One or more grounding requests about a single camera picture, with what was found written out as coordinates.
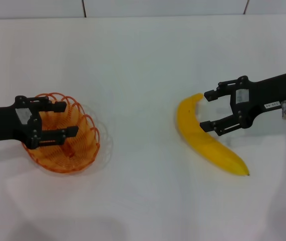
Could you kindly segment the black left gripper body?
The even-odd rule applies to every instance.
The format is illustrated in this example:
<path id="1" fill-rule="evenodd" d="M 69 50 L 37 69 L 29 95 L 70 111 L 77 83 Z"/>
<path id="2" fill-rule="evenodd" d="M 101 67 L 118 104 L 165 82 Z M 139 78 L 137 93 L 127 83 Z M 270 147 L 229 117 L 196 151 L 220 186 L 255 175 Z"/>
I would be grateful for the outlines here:
<path id="1" fill-rule="evenodd" d="M 29 149 L 37 148 L 42 135 L 41 110 L 42 97 L 23 95 L 16 96 L 12 105 L 0 107 L 0 141 L 17 140 Z"/>

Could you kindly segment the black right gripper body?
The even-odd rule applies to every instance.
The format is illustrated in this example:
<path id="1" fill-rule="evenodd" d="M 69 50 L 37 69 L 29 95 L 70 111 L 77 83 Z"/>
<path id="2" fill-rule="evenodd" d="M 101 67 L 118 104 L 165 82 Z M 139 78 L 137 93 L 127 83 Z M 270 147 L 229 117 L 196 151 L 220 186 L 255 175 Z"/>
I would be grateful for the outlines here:
<path id="1" fill-rule="evenodd" d="M 281 109 L 283 102 L 286 102 L 286 74 L 259 82 L 242 76 L 231 92 L 229 123 L 238 128 L 249 128 L 258 115 Z"/>

